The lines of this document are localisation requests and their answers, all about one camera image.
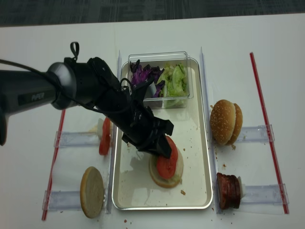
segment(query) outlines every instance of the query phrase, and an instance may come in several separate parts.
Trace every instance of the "gray floor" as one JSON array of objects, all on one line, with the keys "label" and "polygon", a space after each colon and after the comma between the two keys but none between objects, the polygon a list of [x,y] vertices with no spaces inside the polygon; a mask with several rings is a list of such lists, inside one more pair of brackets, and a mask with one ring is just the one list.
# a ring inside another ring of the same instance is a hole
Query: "gray floor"
[{"label": "gray floor", "polygon": [[305,12],[305,0],[0,0],[0,26]]}]

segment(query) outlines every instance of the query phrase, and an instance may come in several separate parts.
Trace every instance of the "tomato slice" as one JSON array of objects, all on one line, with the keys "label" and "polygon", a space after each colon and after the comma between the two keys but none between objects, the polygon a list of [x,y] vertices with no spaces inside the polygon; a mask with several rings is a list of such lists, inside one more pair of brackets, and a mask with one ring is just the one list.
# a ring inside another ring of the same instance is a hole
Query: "tomato slice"
[{"label": "tomato slice", "polygon": [[170,179],[176,172],[176,163],[178,160],[178,150],[175,143],[169,136],[166,136],[166,140],[170,144],[172,154],[170,158],[159,156],[157,160],[157,170],[159,175],[164,179]]},{"label": "tomato slice", "polygon": [[100,155],[107,155],[110,148],[110,119],[105,118],[103,123],[103,134],[100,142]]}]

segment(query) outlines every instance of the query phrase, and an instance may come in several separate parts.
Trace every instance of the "black strap loop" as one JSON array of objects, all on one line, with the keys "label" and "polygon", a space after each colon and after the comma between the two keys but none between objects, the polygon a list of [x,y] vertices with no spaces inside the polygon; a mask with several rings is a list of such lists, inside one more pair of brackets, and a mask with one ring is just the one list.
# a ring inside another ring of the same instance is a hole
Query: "black strap loop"
[{"label": "black strap loop", "polygon": [[78,44],[78,42],[72,42],[70,44],[70,49],[71,49],[71,52],[74,55],[73,59],[75,61],[77,61],[78,54],[80,53],[80,45]]}]

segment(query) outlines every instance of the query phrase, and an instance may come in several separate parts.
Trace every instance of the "plastic container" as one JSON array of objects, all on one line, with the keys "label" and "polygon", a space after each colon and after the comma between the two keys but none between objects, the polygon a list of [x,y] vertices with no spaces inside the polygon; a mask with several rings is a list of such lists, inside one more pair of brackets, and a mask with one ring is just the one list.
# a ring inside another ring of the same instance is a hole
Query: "plastic container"
[{"label": "plastic container", "polygon": [[[177,108],[186,107],[187,100],[193,97],[192,88],[192,77],[190,68],[190,58],[186,52],[167,52],[167,53],[153,53],[153,54],[136,54],[130,55],[128,59],[128,65],[130,63],[136,63],[140,60],[140,65],[144,68],[146,65],[151,67],[159,67],[161,70],[166,64],[175,67],[177,64],[182,64],[184,66],[184,72],[186,75],[186,89],[184,96],[178,97],[159,97],[159,98],[145,98],[144,105],[154,108]],[[132,80],[132,72],[128,66],[127,78]]]}]

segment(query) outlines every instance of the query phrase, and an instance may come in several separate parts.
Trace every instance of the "red straw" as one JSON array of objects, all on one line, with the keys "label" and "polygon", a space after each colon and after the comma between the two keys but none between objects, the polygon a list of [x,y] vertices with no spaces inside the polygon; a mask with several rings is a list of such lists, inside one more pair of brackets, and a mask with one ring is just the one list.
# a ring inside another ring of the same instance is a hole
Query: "red straw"
[{"label": "red straw", "polygon": [[[63,110],[61,112],[61,120],[59,122],[59,127],[58,127],[59,135],[58,135],[57,139],[60,139],[60,133],[62,131],[63,120],[65,118],[65,114],[66,114],[66,110]],[[48,188],[47,188],[47,191],[48,191],[48,193],[47,193],[47,200],[46,200],[47,204],[49,202],[49,198],[50,198],[50,194],[51,194],[51,190],[52,190],[52,172],[53,172],[53,166],[54,166],[54,163],[55,163],[55,160],[56,160],[56,157],[57,157],[57,153],[58,153],[58,147],[54,149],[54,154],[53,154],[53,161],[52,161],[52,165],[51,165],[49,183],[48,183]],[[47,219],[47,213],[48,213],[48,210],[43,210],[42,218],[41,218],[42,221],[45,221]]]},{"label": "red straw", "polygon": [[[257,73],[257,68],[256,68],[253,52],[250,53],[250,58],[251,58],[252,68],[253,68],[254,77],[255,77],[255,81],[256,81],[256,86],[257,86],[257,91],[258,91],[258,95],[259,95],[259,100],[261,101],[261,106],[262,106],[262,111],[263,111],[263,115],[264,115],[265,125],[267,127],[269,127],[269,125],[270,125],[269,124],[269,119],[268,119],[268,116],[267,116],[267,111],[266,111],[266,107],[265,107],[265,103],[264,103],[264,98],[263,98],[263,92],[262,92],[261,84],[259,82],[259,78],[258,78],[258,73]],[[272,158],[273,158],[273,163],[274,163],[274,166],[275,166],[274,168],[275,168],[275,172],[276,172],[277,183],[279,185],[282,185],[283,182],[282,182],[282,177],[281,177],[281,173],[280,173],[280,167],[278,165],[277,158],[276,158],[275,145],[274,145],[273,141],[271,141],[270,130],[267,130],[267,132],[268,132],[268,136],[269,136],[269,144],[270,144],[271,154],[272,154]],[[286,196],[284,195],[283,190],[281,188],[280,188],[280,190],[281,190],[281,197],[282,197],[283,203],[287,203]],[[283,204],[283,208],[284,208],[284,213],[285,214],[289,214],[288,205],[287,204]]]}]

